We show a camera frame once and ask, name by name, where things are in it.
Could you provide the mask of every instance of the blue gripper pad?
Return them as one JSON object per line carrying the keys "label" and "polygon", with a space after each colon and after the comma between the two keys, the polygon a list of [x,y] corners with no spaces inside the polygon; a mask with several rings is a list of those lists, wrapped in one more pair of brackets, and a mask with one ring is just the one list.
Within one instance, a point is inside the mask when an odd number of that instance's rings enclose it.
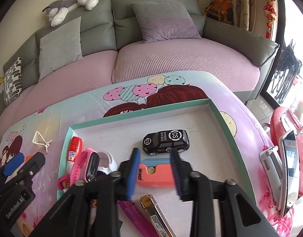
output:
{"label": "blue gripper pad", "polygon": [[174,153],[173,151],[170,152],[170,162],[171,162],[173,179],[175,180],[177,195],[179,196],[180,199],[182,199],[182,196],[183,196],[182,189],[181,189],[182,178],[179,174],[179,169],[178,169],[178,163],[180,162],[180,157],[179,157],[178,153]]}
{"label": "blue gripper pad", "polygon": [[24,162],[23,153],[15,155],[8,163],[5,164],[3,174],[4,176],[11,176],[13,172]]}
{"label": "blue gripper pad", "polygon": [[127,183],[126,183],[126,197],[127,200],[130,200],[134,194],[136,179],[138,175],[138,168],[140,163],[140,151],[138,148],[134,148],[130,158],[131,169],[128,174]]}

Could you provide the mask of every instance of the sofa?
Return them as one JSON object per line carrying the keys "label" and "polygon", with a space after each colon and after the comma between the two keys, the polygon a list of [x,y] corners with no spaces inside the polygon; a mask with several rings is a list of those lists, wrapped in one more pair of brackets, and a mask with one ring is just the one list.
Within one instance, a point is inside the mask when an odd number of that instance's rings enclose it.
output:
{"label": "sofa", "polygon": [[[172,39],[148,44],[131,3],[180,1],[202,39]],[[40,39],[81,16],[83,59],[39,81]],[[264,37],[201,14],[198,0],[99,0],[91,11],[68,13],[62,25],[37,30],[4,64],[22,60],[23,93],[5,108],[0,96],[0,142],[6,130],[43,108],[93,89],[135,78],[177,70],[210,72],[242,101],[259,94],[279,45]]]}

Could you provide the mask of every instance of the purple highlighter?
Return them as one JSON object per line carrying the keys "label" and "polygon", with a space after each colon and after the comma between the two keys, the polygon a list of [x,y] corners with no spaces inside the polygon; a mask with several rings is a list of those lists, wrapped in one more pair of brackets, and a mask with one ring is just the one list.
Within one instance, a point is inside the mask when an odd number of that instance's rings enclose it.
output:
{"label": "purple highlighter", "polygon": [[129,220],[144,237],[159,237],[153,225],[137,209],[133,201],[118,201],[117,203],[120,205]]}

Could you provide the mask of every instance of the screw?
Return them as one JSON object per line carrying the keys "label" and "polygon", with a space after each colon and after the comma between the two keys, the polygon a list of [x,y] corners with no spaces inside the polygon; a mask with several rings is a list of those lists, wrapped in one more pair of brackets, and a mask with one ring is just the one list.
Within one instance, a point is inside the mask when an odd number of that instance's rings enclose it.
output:
{"label": "screw", "polygon": [[193,178],[196,178],[196,177],[200,177],[201,174],[198,171],[192,171],[190,173],[190,176],[193,177]]}
{"label": "screw", "polygon": [[225,183],[227,183],[228,185],[232,186],[232,185],[236,185],[236,182],[233,179],[227,179],[225,181]]}
{"label": "screw", "polygon": [[76,186],[83,186],[84,183],[85,183],[85,181],[83,181],[83,180],[81,180],[81,179],[78,179],[78,180],[76,180],[75,185],[76,185]]}
{"label": "screw", "polygon": [[119,176],[121,176],[121,172],[119,172],[119,171],[113,171],[113,172],[111,173],[111,176],[112,176],[112,177],[119,177]]}

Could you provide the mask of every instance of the red decoration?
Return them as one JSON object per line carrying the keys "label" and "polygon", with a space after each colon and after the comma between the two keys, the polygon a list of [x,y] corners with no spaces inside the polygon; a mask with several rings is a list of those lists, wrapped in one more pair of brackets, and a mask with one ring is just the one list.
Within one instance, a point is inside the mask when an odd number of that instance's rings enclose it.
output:
{"label": "red decoration", "polygon": [[263,8],[264,15],[268,19],[267,27],[268,30],[266,32],[266,38],[271,39],[271,29],[273,26],[273,21],[275,20],[275,16],[277,15],[276,11],[273,8],[273,1],[275,0],[268,0],[267,5]]}

